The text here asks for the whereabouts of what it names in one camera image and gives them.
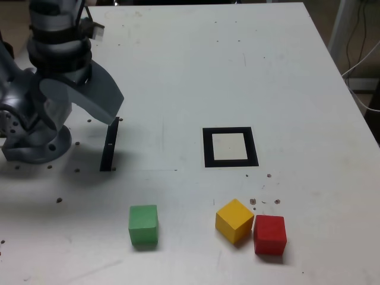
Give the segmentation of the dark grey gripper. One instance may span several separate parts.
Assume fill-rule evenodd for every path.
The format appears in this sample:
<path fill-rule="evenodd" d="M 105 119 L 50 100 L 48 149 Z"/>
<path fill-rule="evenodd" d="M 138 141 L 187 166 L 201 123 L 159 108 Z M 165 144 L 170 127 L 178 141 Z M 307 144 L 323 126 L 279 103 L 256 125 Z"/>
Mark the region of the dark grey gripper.
<path fill-rule="evenodd" d="M 46 97 L 41 118 L 52 129 L 63 127 L 72 104 L 111 125 L 124 100 L 115 80 L 95 61 L 79 69 L 65 65 L 38 69 L 37 77 L 37 86 Z"/>

